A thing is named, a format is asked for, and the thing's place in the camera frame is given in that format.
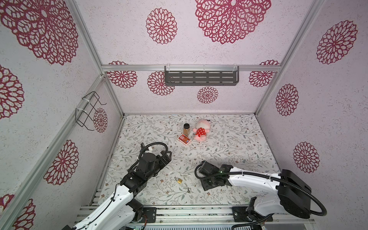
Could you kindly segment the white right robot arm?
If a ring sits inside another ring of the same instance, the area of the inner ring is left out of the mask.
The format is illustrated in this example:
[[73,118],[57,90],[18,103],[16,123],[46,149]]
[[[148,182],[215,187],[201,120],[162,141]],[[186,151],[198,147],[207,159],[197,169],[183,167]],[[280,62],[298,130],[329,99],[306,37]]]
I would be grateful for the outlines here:
[[282,170],[279,174],[258,173],[227,164],[216,167],[203,161],[195,168],[195,176],[201,180],[205,191],[221,186],[236,186],[265,192],[264,197],[251,198],[246,211],[248,222],[275,213],[310,218],[311,199],[303,191],[311,193],[311,188],[290,170]]

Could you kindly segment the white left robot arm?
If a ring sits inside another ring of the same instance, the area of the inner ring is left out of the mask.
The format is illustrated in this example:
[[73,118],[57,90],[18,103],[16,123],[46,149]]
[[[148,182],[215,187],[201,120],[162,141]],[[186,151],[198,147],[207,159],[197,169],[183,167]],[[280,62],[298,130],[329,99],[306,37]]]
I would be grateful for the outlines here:
[[135,199],[149,179],[167,166],[172,160],[171,151],[161,151],[160,155],[144,153],[129,169],[114,189],[114,192],[88,217],[64,230],[119,230],[131,221],[142,218],[143,205]]

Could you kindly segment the small brass padlock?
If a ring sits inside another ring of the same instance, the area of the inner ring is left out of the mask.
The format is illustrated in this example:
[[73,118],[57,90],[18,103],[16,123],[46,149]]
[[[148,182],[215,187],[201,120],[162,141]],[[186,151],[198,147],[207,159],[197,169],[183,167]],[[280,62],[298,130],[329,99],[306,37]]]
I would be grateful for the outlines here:
[[178,184],[182,184],[183,180],[181,178],[178,178],[176,177],[175,178],[175,181],[178,183]]

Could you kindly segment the red playing card box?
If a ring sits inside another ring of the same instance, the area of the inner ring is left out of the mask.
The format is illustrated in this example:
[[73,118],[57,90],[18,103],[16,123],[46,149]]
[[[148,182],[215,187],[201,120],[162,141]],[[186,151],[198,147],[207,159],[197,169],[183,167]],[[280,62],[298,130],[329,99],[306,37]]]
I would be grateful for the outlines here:
[[189,138],[188,136],[186,136],[185,134],[182,134],[182,135],[180,135],[179,137],[178,137],[178,140],[182,143],[182,144],[184,144],[184,145],[188,145],[188,144],[190,144],[191,143],[191,138]]

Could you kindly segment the pink plush toy red dress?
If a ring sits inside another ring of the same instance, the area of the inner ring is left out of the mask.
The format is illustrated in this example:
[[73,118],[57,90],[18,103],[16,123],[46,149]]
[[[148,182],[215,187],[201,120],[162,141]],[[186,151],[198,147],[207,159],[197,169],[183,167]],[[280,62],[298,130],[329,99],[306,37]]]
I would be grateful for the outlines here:
[[207,139],[207,134],[210,133],[210,120],[200,120],[197,122],[194,132],[194,139],[198,142],[203,142]]

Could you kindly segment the amber spice jar black lid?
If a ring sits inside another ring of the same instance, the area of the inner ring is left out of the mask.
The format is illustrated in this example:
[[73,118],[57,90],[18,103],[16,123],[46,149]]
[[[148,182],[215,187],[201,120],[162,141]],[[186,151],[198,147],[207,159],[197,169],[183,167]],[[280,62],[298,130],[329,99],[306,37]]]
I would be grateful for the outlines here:
[[183,134],[187,137],[190,135],[190,125],[188,123],[183,125]]

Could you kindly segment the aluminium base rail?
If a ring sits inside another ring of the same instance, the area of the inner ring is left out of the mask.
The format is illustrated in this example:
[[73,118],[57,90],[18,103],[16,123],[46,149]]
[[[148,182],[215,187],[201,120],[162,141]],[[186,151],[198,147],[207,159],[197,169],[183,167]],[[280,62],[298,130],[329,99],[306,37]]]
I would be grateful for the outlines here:
[[[140,218],[127,224],[130,228],[147,230],[230,230],[233,225],[245,223],[245,207],[226,205],[200,206],[143,206]],[[257,226],[241,230],[317,230],[314,219],[300,219],[290,214],[274,214]]]

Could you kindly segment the dark grey wall shelf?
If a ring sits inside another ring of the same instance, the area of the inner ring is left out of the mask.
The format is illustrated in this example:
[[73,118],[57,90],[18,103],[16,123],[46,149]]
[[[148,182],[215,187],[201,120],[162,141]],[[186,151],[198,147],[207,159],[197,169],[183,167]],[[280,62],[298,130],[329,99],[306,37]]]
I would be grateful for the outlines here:
[[164,67],[167,86],[236,86],[239,82],[237,67],[231,71],[172,71]]

